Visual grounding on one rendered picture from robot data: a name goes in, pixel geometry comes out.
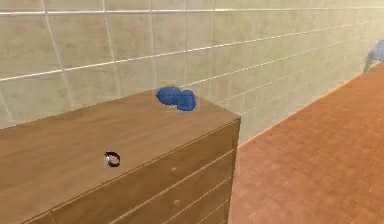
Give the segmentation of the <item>blue rounded object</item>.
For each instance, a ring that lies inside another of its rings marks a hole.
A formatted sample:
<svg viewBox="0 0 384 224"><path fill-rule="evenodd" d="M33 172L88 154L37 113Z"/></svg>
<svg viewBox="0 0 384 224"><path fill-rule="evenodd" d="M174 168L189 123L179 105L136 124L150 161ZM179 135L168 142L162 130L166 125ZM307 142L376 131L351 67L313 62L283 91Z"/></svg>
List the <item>blue rounded object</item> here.
<svg viewBox="0 0 384 224"><path fill-rule="evenodd" d="M196 107L195 94L190 90L173 86L163 87L158 90L156 97L162 104L175 106L181 111L192 111Z"/></svg>

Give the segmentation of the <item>brown wooden chest of drawers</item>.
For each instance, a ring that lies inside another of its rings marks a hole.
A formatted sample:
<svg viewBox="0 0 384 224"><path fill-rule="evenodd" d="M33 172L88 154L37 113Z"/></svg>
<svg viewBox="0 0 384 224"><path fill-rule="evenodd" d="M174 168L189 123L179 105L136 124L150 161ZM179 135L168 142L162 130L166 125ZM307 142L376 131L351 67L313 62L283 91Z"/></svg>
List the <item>brown wooden chest of drawers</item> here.
<svg viewBox="0 0 384 224"><path fill-rule="evenodd" d="M196 103L147 91L0 130L0 224L227 224L240 118Z"/></svg>

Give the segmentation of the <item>black wristwatch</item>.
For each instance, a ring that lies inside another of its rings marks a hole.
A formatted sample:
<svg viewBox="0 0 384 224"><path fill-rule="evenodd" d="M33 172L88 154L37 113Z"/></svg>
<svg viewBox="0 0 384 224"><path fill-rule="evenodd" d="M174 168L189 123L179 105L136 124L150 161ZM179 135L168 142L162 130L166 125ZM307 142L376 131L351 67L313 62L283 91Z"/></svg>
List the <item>black wristwatch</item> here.
<svg viewBox="0 0 384 224"><path fill-rule="evenodd" d="M104 153L106 165L109 167L119 167L120 166L120 155L113 151L107 151Z"/></svg>

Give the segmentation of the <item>pale purple cloth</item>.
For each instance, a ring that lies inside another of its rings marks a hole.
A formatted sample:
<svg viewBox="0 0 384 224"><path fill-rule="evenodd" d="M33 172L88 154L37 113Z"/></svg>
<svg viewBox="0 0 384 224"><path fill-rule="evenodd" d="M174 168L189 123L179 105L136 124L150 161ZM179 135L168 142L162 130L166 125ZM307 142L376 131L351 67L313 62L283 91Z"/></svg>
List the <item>pale purple cloth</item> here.
<svg viewBox="0 0 384 224"><path fill-rule="evenodd" d="M364 73L370 69L374 61L384 61L384 40L377 40L369 49L365 57Z"/></svg>

